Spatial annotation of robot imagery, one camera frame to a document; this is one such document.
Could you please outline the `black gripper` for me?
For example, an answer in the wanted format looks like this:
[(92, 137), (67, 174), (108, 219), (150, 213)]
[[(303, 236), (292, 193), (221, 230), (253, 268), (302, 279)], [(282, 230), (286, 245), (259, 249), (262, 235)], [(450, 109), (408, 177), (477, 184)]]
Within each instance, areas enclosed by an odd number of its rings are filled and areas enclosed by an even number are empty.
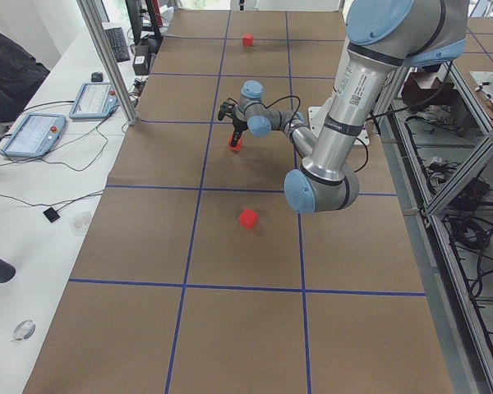
[(242, 138), (242, 132), (247, 129), (247, 122), (239, 119), (237, 116), (233, 116), (233, 127), (234, 131), (230, 135), (229, 146), (236, 147), (239, 144), (239, 140)]

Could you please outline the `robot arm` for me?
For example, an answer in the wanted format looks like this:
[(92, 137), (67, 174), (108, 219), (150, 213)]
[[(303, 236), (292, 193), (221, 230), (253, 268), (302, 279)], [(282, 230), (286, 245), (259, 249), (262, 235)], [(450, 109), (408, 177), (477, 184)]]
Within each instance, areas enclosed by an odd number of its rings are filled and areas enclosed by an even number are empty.
[(450, 62), (465, 49), (466, 1), (355, 1), (346, 19), (348, 64), (337, 77), (318, 134), (298, 112), (264, 105), (264, 87), (248, 80), (237, 103), (223, 103), (218, 118), (229, 117), (232, 146), (242, 132), (261, 137), (282, 131), (302, 158), (284, 179), (288, 205), (297, 213), (334, 211), (350, 206), (359, 192), (347, 158), (360, 135), (387, 75), (401, 66)]

